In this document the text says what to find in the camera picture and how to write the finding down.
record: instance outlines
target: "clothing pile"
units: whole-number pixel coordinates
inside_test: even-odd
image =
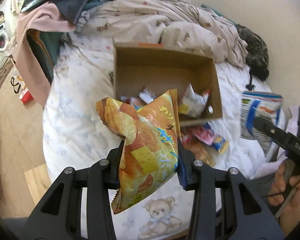
[[[218,16],[226,18],[223,14],[205,4],[202,4],[201,7],[206,11],[213,12]],[[261,81],[265,81],[269,76],[269,56],[267,45],[259,35],[255,34],[247,27],[236,24],[231,19],[228,20],[236,26],[239,37],[247,43],[246,49],[248,51],[248,55],[246,57],[246,63],[250,67],[250,83],[246,86],[246,88],[248,90],[253,90],[254,86],[252,85],[252,75],[258,77]]]
[[[75,30],[82,11],[99,0],[25,0],[18,18],[16,46],[11,48],[17,69],[34,99],[44,107],[53,80],[60,38]]]

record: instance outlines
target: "teddy bear print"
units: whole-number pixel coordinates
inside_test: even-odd
[[[181,227],[182,221],[171,215],[175,205],[176,201],[173,197],[148,201],[145,208],[151,218],[140,229],[141,234],[138,235],[138,239],[158,237],[177,231]]]

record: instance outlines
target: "snack wrapper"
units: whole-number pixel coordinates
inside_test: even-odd
[[[178,107],[179,114],[185,114],[193,118],[199,117],[205,110],[208,102],[210,91],[205,91],[199,95],[193,91],[192,85],[189,84],[183,93]]]
[[[202,160],[203,162],[207,163],[211,167],[215,165],[211,156],[204,148],[202,142],[200,142],[197,138],[193,138],[183,145],[186,150],[189,150],[193,153],[194,157],[197,160]]]
[[[152,92],[147,87],[143,87],[142,91],[139,93],[139,97],[147,104],[151,103],[157,98],[157,95]]]
[[[211,146],[217,137],[216,133],[212,130],[211,126],[206,122],[201,126],[194,126],[187,129],[189,133],[197,137],[200,141],[208,146]]]
[[[119,165],[120,188],[111,206],[114,214],[140,202],[175,173],[180,126],[176,89],[139,109],[112,98],[97,102],[103,123],[124,139]]]
[[[283,97],[268,92],[244,91],[241,95],[241,100],[241,138],[257,140],[263,149],[265,157],[270,159],[271,156],[268,156],[268,151],[272,139],[257,128],[254,128],[253,121],[260,116],[277,126]]]
[[[223,154],[228,149],[229,142],[221,135],[217,135],[212,143],[212,147],[215,148],[219,154]]]
[[[143,108],[146,103],[144,103],[140,98],[130,98],[130,105],[134,106],[134,108],[138,111]]]

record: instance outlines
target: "chip bag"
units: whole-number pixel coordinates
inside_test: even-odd
[[[211,156],[204,148],[202,142],[199,141],[199,139],[193,138],[191,141],[184,144],[184,148],[191,151],[197,160],[202,160],[204,163],[207,163],[211,167],[215,165]]]
[[[112,98],[97,102],[103,123],[125,141],[120,188],[111,203],[114,214],[140,202],[174,175],[180,135],[177,101],[173,89],[139,110]]]

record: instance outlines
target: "metal screw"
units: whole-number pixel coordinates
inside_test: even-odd
[[[195,160],[193,163],[194,163],[195,166],[198,166],[198,167],[200,167],[200,166],[203,165],[203,161],[202,160]]]
[[[233,175],[237,175],[239,173],[239,170],[237,168],[230,168],[230,173]]]
[[[65,174],[70,174],[70,173],[72,173],[72,171],[73,171],[73,169],[71,167],[67,167],[64,170]]]
[[[101,166],[106,166],[106,165],[108,165],[109,164],[109,161],[107,160],[107,159],[102,159],[101,161],[100,161],[100,165]]]

